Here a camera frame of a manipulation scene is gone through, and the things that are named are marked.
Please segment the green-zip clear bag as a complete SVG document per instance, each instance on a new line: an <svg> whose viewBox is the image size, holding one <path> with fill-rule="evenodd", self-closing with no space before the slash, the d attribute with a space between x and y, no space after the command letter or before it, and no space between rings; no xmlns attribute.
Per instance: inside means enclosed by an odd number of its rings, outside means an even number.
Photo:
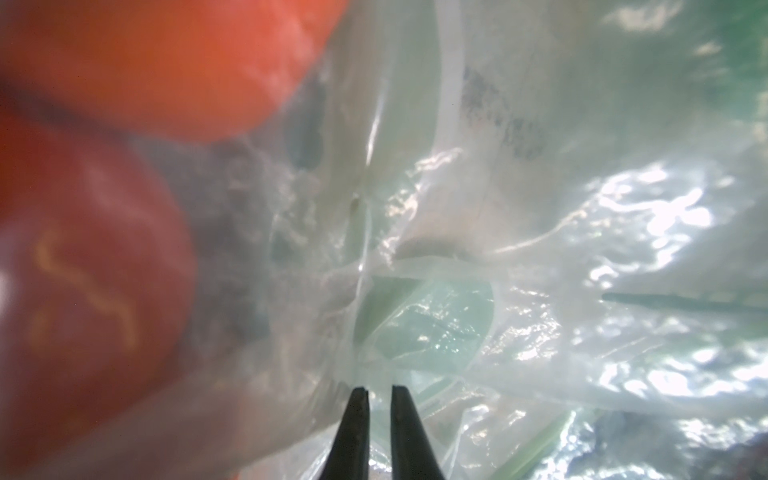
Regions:
<svg viewBox="0 0 768 480"><path fill-rule="evenodd" d="M276 421L204 434L200 478L309 477L317 431L409 383L452 477L767 475L767 5L367 1L275 124L143 140L189 207L229 211L235 353L39 478L212 420L249 388Z"/></svg>

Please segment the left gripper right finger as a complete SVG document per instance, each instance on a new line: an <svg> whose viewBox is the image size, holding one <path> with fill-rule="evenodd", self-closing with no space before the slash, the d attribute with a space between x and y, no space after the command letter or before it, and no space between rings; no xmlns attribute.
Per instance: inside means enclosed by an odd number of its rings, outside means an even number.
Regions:
<svg viewBox="0 0 768 480"><path fill-rule="evenodd" d="M444 480L407 387L391 392L391 455L394 480Z"/></svg>

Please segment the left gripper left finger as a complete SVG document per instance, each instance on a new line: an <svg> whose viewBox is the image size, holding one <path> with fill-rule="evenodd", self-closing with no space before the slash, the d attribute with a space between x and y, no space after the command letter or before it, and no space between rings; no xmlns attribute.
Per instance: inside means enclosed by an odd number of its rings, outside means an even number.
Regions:
<svg viewBox="0 0 768 480"><path fill-rule="evenodd" d="M351 391L319 480L367 480L370 403L364 387Z"/></svg>

